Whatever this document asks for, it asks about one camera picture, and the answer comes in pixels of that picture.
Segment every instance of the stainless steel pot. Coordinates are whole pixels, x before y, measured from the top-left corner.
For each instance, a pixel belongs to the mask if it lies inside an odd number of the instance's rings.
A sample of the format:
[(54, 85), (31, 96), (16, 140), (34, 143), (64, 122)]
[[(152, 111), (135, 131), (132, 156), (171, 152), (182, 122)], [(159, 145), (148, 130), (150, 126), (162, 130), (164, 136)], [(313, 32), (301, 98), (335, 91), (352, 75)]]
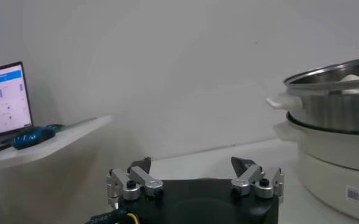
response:
[(287, 78), (283, 94), (267, 99), (309, 128), (359, 135), (359, 59)]

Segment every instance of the blue computer mouse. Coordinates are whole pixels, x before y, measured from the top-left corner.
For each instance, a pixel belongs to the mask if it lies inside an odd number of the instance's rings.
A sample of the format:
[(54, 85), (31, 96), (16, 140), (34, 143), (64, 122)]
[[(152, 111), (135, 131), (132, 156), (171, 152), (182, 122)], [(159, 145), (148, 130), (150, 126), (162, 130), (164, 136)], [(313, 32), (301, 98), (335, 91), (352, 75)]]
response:
[(51, 128), (37, 128), (32, 132), (19, 135), (14, 138), (12, 145), (16, 149), (25, 149), (33, 145), (37, 145), (47, 139), (53, 138), (56, 135), (56, 131)]

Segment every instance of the screw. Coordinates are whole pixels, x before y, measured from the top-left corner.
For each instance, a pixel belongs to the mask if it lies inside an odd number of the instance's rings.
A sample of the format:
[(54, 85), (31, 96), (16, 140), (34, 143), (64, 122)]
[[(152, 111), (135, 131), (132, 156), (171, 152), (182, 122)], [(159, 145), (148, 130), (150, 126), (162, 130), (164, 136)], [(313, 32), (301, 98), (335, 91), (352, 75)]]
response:
[(128, 189), (133, 189), (136, 187), (136, 181), (134, 180), (129, 180), (128, 182), (126, 182), (126, 188)]
[(259, 185), (260, 185), (261, 187), (267, 187), (267, 186), (269, 186), (269, 183), (270, 183), (270, 181), (269, 181), (268, 179), (266, 179), (266, 178), (262, 178), (262, 179), (259, 181)]

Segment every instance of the white countertop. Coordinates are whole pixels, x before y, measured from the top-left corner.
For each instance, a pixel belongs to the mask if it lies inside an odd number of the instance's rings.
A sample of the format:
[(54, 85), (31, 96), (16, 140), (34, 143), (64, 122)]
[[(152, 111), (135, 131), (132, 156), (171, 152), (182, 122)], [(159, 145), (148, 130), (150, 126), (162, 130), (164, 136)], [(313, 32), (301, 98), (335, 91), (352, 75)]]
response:
[(296, 145), (277, 139), (158, 159), (152, 163), (151, 175), (161, 180), (234, 178), (235, 172), (230, 163), (232, 156), (252, 159), (263, 167), (282, 168), (285, 173), (285, 197), (280, 207), (279, 223), (359, 223), (359, 220), (327, 206), (303, 187), (296, 175)]
[(30, 163), (49, 156), (92, 131), (103, 127), (111, 120), (111, 116), (90, 119), (56, 133), (56, 136), (38, 145), (22, 150), (17, 150), (13, 147), (2, 150), (0, 151), (0, 169)]

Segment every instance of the laptop screen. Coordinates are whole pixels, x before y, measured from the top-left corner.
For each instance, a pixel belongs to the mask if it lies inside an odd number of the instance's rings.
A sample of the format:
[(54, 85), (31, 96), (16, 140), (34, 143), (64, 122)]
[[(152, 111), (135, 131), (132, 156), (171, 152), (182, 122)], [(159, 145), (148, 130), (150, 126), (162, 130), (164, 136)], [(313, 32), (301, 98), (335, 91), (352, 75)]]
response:
[(0, 67), (0, 134), (32, 126), (22, 63)]

